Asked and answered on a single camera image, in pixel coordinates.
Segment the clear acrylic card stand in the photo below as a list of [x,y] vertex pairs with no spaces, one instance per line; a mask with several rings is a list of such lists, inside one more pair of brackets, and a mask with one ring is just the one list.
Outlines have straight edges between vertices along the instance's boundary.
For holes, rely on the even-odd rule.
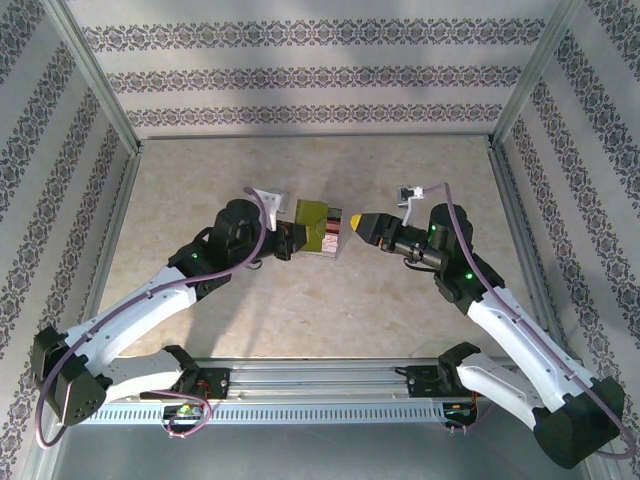
[[343,211],[342,211],[341,218],[342,218],[342,225],[341,225],[341,233],[339,235],[339,238],[340,238],[340,240],[339,240],[339,251],[338,251],[338,254],[337,254],[336,257],[324,256],[324,255],[321,254],[321,252],[320,253],[311,253],[311,252],[304,252],[302,250],[300,252],[302,254],[305,254],[305,255],[314,255],[314,256],[320,256],[320,257],[336,259],[338,257],[338,255],[339,255],[339,253],[341,252],[341,249],[342,249],[342,246],[343,246],[343,243],[344,243],[344,241],[343,241],[343,237],[344,237],[344,235],[343,235]]

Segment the grey metal sheet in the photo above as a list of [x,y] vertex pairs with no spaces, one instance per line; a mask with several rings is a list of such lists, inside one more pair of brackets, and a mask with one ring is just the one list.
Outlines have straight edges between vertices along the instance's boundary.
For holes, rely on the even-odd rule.
[[551,462],[503,417],[469,434],[436,426],[214,426],[185,440],[158,426],[86,426],[45,480],[590,480]]

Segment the aluminium frame rail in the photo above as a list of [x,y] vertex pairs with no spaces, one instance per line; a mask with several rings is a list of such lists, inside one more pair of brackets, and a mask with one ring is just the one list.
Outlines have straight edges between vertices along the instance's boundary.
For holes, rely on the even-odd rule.
[[290,133],[290,134],[228,134],[228,135],[156,135],[149,136],[140,143],[151,141],[186,141],[186,140],[223,140],[223,139],[293,139],[293,138],[404,138],[404,137],[444,137],[444,138],[471,138],[480,137],[491,140],[490,133],[479,132],[374,132],[374,133]]
[[545,283],[544,268],[536,254],[536,242],[529,235],[527,216],[519,202],[517,184],[509,174],[508,162],[492,140],[491,136],[486,138],[486,150],[528,291],[533,311],[531,316],[571,358],[582,363],[582,359],[567,341],[552,295]]
[[107,230],[90,278],[90,289],[86,294],[78,324],[92,318],[99,312],[143,152],[144,144],[141,143],[136,153],[130,156],[122,173]]

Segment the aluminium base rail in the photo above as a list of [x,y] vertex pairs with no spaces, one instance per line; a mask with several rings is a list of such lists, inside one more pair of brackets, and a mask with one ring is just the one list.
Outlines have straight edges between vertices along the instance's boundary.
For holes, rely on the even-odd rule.
[[[408,395],[406,368],[435,358],[200,358],[203,368],[230,370],[228,398],[248,403],[400,402]],[[471,392],[452,389],[454,401]]]

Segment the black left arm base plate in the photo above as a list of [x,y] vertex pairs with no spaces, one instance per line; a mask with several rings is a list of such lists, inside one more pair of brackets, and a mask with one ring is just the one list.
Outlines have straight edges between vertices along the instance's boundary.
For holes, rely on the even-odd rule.
[[171,387],[171,391],[206,400],[222,400],[227,398],[229,384],[229,369],[197,368],[185,371]]

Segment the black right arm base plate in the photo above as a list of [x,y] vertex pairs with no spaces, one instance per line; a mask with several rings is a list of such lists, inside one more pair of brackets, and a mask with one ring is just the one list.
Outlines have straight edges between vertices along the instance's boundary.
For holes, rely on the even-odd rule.
[[447,378],[439,366],[408,366],[406,378],[410,398],[444,397],[451,391]]

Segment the aluminium frame post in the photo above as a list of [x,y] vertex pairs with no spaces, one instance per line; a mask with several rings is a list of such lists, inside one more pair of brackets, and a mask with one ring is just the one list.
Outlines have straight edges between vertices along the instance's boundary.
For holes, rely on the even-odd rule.
[[492,133],[488,145],[496,149],[510,131],[524,105],[528,101],[555,49],[565,36],[584,0],[559,0],[546,24],[536,47],[527,61],[516,86],[509,96]]
[[137,154],[141,141],[93,53],[82,29],[65,0],[41,0],[62,40],[71,51],[88,86],[96,95],[110,123],[130,154]]

